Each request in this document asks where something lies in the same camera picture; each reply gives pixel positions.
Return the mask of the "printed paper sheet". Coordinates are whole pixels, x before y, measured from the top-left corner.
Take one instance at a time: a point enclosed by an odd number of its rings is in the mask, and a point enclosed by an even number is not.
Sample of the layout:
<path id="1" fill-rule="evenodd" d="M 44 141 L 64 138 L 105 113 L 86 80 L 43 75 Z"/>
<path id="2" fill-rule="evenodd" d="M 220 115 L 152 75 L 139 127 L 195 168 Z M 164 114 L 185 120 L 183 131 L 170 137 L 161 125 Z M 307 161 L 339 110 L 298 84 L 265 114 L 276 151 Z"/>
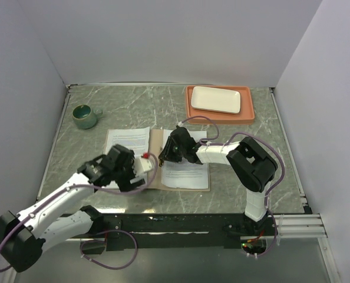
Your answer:
<path id="1" fill-rule="evenodd" d="M 107 154 L 114 145 L 119 144 L 128 148 L 129 150 L 132 150 L 134 152 L 135 159 L 136 157 L 141 156 L 143 153 L 148 152 L 149 135 L 149 127 L 142 129 L 109 129 L 107 131 L 107 138 L 103 153 Z M 136 194 L 135 190 L 138 190 L 141 188 L 141 186 L 147 187 L 147 185 L 143 183 L 129 192 L 123 192 L 123 190 L 120 189 L 120 194 L 125 196 Z"/>
<path id="2" fill-rule="evenodd" d="M 171 132 L 172 130 L 163 131 L 161 151 Z M 207 137 L 206 131 L 189 131 L 189 133 L 196 142 Z M 173 190 L 209 190 L 209 167 L 205 162 L 201 162 L 202 164 L 192 164 L 186 159 L 180 163 L 164 162 L 161 167 L 162 185 Z"/>

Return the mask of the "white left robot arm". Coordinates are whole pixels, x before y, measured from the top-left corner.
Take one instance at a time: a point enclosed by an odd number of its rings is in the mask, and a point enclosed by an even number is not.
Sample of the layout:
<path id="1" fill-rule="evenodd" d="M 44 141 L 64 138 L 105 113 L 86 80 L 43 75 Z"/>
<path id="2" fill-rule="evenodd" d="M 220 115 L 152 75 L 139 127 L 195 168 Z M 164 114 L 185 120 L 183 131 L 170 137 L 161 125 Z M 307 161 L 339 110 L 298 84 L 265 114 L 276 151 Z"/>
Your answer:
<path id="1" fill-rule="evenodd" d="M 155 155 L 134 152 L 114 145 L 83 163 L 58 189 L 34 205 L 18 213 L 5 212 L 0 216 L 0 273 L 16 272 L 32 267 L 51 247 L 78 235 L 96 237 L 105 227 L 104 216 L 91 205 L 74 214 L 63 214 L 77 202 L 95 192 L 133 195 L 146 189 L 144 177 L 156 173 L 159 163 Z"/>

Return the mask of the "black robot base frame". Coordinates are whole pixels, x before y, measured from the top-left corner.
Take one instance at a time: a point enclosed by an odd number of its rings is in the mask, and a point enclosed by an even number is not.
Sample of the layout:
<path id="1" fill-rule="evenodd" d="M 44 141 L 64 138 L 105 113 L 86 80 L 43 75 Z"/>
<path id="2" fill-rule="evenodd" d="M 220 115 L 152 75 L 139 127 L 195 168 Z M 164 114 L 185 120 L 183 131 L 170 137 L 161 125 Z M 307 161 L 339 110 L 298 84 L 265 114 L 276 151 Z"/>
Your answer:
<path id="1" fill-rule="evenodd" d="M 135 246 L 140 249 L 215 246 L 239 249 L 244 237 L 262 239 L 273 236 L 276 231 L 270 216 L 254 222 L 242 213 L 103 213 L 91 231 L 79 232 L 74 238 L 106 239 L 108 251 Z"/>

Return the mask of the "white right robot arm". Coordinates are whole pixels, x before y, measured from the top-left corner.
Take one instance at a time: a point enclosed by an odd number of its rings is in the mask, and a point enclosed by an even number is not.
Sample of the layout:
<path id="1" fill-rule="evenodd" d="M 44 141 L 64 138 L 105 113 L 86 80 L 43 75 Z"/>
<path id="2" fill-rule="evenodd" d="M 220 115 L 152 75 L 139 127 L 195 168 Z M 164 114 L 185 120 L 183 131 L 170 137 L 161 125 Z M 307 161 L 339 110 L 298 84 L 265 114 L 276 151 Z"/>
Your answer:
<path id="1" fill-rule="evenodd" d="M 225 143 L 212 143 L 206 140 L 197 141 L 190 135 L 188 129 L 177 126 L 170 132 L 159 154 L 159 161 L 163 164 L 187 160 L 189 163 L 199 165 L 230 166 L 246 188 L 245 231 L 257 235 L 265 227 L 263 219 L 268 214 L 266 193 L 275 177 L 278 164 L 262 147 L 264 141 L 245 133 L 244 139 L 234 142 L 233 139 L 239 134 L 239 132 L 234 134 Z"/>

